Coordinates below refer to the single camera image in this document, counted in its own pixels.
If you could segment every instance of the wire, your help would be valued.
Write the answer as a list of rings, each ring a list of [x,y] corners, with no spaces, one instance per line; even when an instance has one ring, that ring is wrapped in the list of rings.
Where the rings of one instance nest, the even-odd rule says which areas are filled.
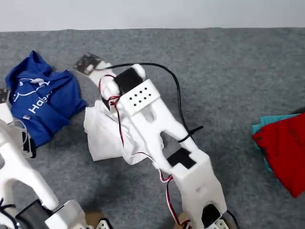
[[[132,155],[132,157],[136,156],[137,154],[142,154],[142,155],[147,156],[147,158],[150,159],[154,163],[154,159],[151,156],[149,156],[148,154],[143,153],[143,152],[137,152],[136,154]],[[167,178],[164,178],[162,171],[159,168],[157,170],[159,171],[159,176],[160,176],[160,180],[162,183],[167,183],[170,179],[173,178],[172,175],[169,175]]]
[[[142,155],[145,155],[147,156],[147,158],[149,158],[152,162],[154,162],[154,159],[149,156],[148,154],[146,153],[143,153],[143,152],[137,152],[135,155],[133,155],[132,157],[136,156],[137,154],[142,154]],[[159,175],[160,175],[160,180],[162,183],[166,183],[166,202],[167,202],[167,206],[171,212],[171,215],[173,216],[173,219],[175,220],[176,224],[178,224],[179,226],[187,226],[188,222],[190,222],[188,219],[183,221],[182,223],[180,223],[179,219],[178,219],[178,216],[175,212],[175,210],[173,209],[173,206],[172,206],[172,203],[171,203],[171,199],[170,199],[170,195],[169,195],[169,183],[173,180],[173,176],[172,175],[169,175],[167,178],[164,178],[163,174],[162,174],[162,171],[158,168],[158,171],[159,171]]]
[[[14,205],[14,204],[2,205],[3,201],[4,201],[4,198],[1,198],[1,200],[0,200],[0,213],[2,213],[3,215],[5,215],[7,218],[10,219],[10,221],[13,223],[14,229],[18,229],[16,219],[4,210],[6,208],[15,208],[16,205]]]
[[[109,77],[115,78],[114,75],[110,75],[110,74],[106,74],[106,75],[104,75],[103,77],[105,77],[105,76],[109,76]],[[101,78],[100,78],[100,81],[99,81],[99,91],[100,91],[100,93],[101,93],[101,89],[102,89],[101,80],[102,80],[103,77],[101,77]]]
[[[24,122],[21,121],[20,119],[14,119],[14,120],[9,124],[9,126],[12,127],[12,125],[14,124],[15,127],[19,127],[19,126],[17,126],[17,125],[15,124],[16,122],[21,123],[21,125],[23,126],[23,129],[24,129],[24,131],[25,131],[25,138],[24,138],[24,140],[23,140],[22,145],[19,146],[19,147],[21,147],[21,146],[24,146],[24,144],[25,144],[25,143],[27,142],[27,140],[28,140],[28,129],[27,129],[26,125],[24,124]]]
[[[120,99],[120,96],[111,96],[108,98],[108,102],[110,102],[110,105],[113,105],[113,107],[115,108],[116,112],[117,112],[117,115],[118,115],[118,123],[119,123],[119,131],[120,131],[120,136],[121,136],[121,141],[122,141],[122,144],[123,144],[123,147],[124,147],[124,138],[123,138],[123,133],[122,133],[122,124],[121,124],[121,118],[120,118],[120,113],[119,113],[119,110],[117,108],[117,103]],[[135,155],[132,155],[132,157],[136,156],[137,154],[142,154],[142,155],[145,155],[147,156],[147,158],[149,158],[153,163],[154,163],[154,159],[149,156],[148,154],[144,153],[144,152],[137,152]],[[160,180],[162,183],[166,183],[166,202],[167,202],[167,206],[176,222],[176,224],[178,224],[179,226],[188,226],[188,222],[189,220],[185,220],[183,221],[182,223],[180,223],[179,219],[178,219],[178,216],[175,212],[175,210],[173,209],[173,206],[172,206],[172,203],[171,203],[171,200],[170,200],[170,195],[169,195],[169,183],[173,180],[173,176],[172,175],[169,175],[167,178],[164,178],[163,176],[163,173],[162,171],[158,168],[158,171],[159,171],[159,177],[160,177]]]
[[[237,229],[240,229],[240,226],[239,226],[239,224],[237,222],[237,219],[236,219],[235,215],[232,212],[230,212],[229,210],[227,210],[227,212],[233,218],[234,223],[236,224]]]
[[[120,100],[120,96],[115,95],[115,96],[109,97],[107,102],[110,102],[110,105],[112,105],[115,108],[116,113],[118,115],[119,132],[120,132],[121,141],[122,141],[122,144],[123,144],[123,147],[124,147],[124,137],[123,137],[123,131],[122,131],[121,117],[120,117],[119,110],[117,108],[117,103],[118,103],[119,100]]]
[[[161,64],[158,64],[158,63],[151,63],[151,62],[123,63],[123,64],[117,64],[117,65],[113,65],[113,66],[110,66],[110,67],[107,67],[107,68],[102,68],[102,69],[92,69],[91,72],[93,72],[93,71],[103,71],[105,69],[127,67],[127,66],[132,66],[134,64],[156,66],[156,67],[159,67],[159,68],[162,68],[162,69],[166,70],[172,76],[173,80],[175,81],[176,88],[177,88],[177,99],[178,99],[178,111],[179,111],[179,115],[180,115],[182,124],[183,124],[184,128],[186,129],[186,131],[188,133],[187,137],[183,138],[184,140],[186,140],[188,137],[192,137],[192,134],[194,134],[197,130],[200,130],[200,129],[203,128],[203,126],[201,126],[200,129],[197,129],[197,130],[194,129],[195,131],[194,130],[192,130],[192,131],[189,130],[189,128],[187,126],[187,123],[185,121],[183,112],[182,112],[181,90],[180,90],[179,80],[178,80],[177,76],[171,70],[169,70],[167,67],[165,67],[164,65],[161,65]]]
[[[167,206],[176,222],[177,225],[179,226],[183,226],[183,228],[186,228],[188,223],[190,222],[188,219],[183,221],[182,223],[180,223],[179,221],[179,218],[175,212],[175,210],[173,209],[173,206],[172,206],[172,203],[171,203],[171,199],[170,199],[170,194],[169,194],[169,184],[170,182],[173,180],[173,177],[171,177],[171,179],[167,182],[166,184],[166,190],[165,190],[165,193],[166,193],[166,202],[167,202]]]

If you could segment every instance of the black component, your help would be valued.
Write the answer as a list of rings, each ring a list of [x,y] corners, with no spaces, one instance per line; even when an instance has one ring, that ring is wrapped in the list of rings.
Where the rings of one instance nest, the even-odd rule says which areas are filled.
[[[10,90],[8,88],[1,88],[0,89],[0,104],[6,103],[9,99]]]
[[[25,134],[25,132],[22,132],[23,141],[25,140],[25,138],[26,138],[26,134]],[[27,138],[26,142],[23,144],[23,151],[26,151],[26,152],[31,151],[32,152],[31,158],[36,157],[36,146],[35,146],[35,142],[32,138],[30,140],[29,140],[29,138]]]
[[[16,208],[16,205],[14,205],[14,204],[2,205],[3,201],[4,201],[4,198],[2,197],[0,200],[0,213],[2,213],[3,215],[5,215],[7,218],[10,219],[10,221],[12,222],[12,224],[14,226],[14,229],[18,229],[16,219],[5,211],[5,209],[7,209],[7,208]]]
[[[187,149],[180,148],[173,155],[171,155],[167,161],[171,166],[175,166],[178,163],[181,163],[187,169],[190,169],[193,165],[196,164],[190,157],[190,152]]]
[[[220,218],[219,210],[213,205],[209,204],[203,208],[201,220],[204,228],[211,226],[216,220]]]
[[[107,222],[107,224],[108,224],[108,227],[109,227],[110,229],[113,229],[113,227],[112,227],[110,221],[109,221],[107,218],[102,218],[102,219],[100,219],[100,222],[101,222],[102,220],[105,220],[105,221]]]
[[[16,215],[16,220],[21,228],[25,229],[48,229],[44,221],[52,215],[52,211],[41,205],[39,199],[32,202],[24,210]]]
[[[108,101],[106,99],[104,99],[103,97],[102,97],[102,101],[105,104],[105,106],[107,107],[107,109],[110,110],[110,106],[109,106]]]
[[[35,146],[35,142],[34,140],[31,138],[30,139],[30,149],[32,151],[33,156],[31,158],[35,158],[36,157],[36,146]]]
[[[138,75],[134,68],[129,68],[114,78],[119,86],[121,93],[127,93],[139,84],[143,83],[143,79]]]

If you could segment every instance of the gray carpet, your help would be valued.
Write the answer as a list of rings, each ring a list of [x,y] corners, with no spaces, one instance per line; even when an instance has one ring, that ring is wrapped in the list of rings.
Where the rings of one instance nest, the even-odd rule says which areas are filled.
[[[243,229],[304,228],[305,195],[290,196],[251,140],[251,124],[263,115],[283,115],[304,106],[305,29],[109,30],[0,33],[0,87],[9,70],[31,50],[58,70],[86,52],[113,63],[158,62],[175,72],[194,138],[212,160],[228,208]],[[178,118],[176,90],[163,70],[147,75]],[[83,98],[93,106],[97,89],[75,73]],[[100,209],[115,229],[168,229],[173,225],[165,186],[149,161],[129,166],[122,158],[93,162],[83,130],[84,112],[72,118],[31,160],[61,203],[76,199],[84,209]],[[167,139],[165,153],[177,148]],[[16,185],[19,207],[35,198]],[[171,198],[181,212],[179,192]]]

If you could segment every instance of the black cable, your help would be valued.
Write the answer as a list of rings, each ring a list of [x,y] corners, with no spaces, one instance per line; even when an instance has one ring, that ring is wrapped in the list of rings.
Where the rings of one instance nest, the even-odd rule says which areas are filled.
[[[178,111],[179,111],[179,115],[180,115],[180,118],[181,118],[182,125],[184,126],[184,128],[186,129],[186,131],[188,133],[188,135],[185,138],[183,138],[182,140],[178,141],[179,143],[185,141],[188,137],[192,137],[192,134],[194,134],[197,130],[200,130],[200,129],[203,128],[203,126],[200,126],[200,127],[196,128],[196,129],[193,129],[191,131],[189,130],[189,128],[188,128],[188,126],[186,124],[186,121],[184,119],[183,112],[182,112],[181,91],[180,91],[179,80],[178,80],[177,76],[171,70],[169,70],[167,67],[165,67],[164,65],[161,65],[161,64],[158,64],[158,63],[150,63],[150,62],[123,63],[123,64],[117,64],[117,65],[113,65],[113,66],[110,66],[110,67],[107,67],[107,68],[103,68],[103,69],[92,69],[92,71],[102,71],[104,69],[113,69],[113,68],[127,67],[127,66],[132,66],[134,64],[150,65],[150,66],[156,66],[156,67],[162,68],[162,69],[166,70],[172,76],[173,80],[175,81],[176,88],[177,88]]]
[[[3,205],[2,206],[3,201],[4,201],[4,199],[1,198],[1,200],[0,200],[0,213],[2,213],[3,215],[5,215],[7,218],[9,218],[11,220],[11,222],[14,225],[14,229],[18,229],[18,225],[17,225],[16,219],[4,210],[6,208],[15,208],[16,205],[14,205],[14,204],[7,204],[7,205]]]
[[[239,224],[237,222],[237,219],[236,219],[235,215],[232,212],[230,212],[229,210],[227,210],[227,212],[233,218],[234,223],[236,224],[237,229],[240,229],[240,226],[239,226]]]

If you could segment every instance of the white cloth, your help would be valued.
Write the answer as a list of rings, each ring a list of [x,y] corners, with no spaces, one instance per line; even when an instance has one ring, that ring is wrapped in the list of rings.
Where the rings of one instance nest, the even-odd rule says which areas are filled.
[[[105,104],[97,100],[94,107],[86,108],[84,128],[94,161],[123,156],[127,163],[133,165],[146,158],[142,154],[132,156],[136,152],[147,152],[145,144],[127,118],[123,118],[121,124],[124,147],[117,118],[108,111]]]

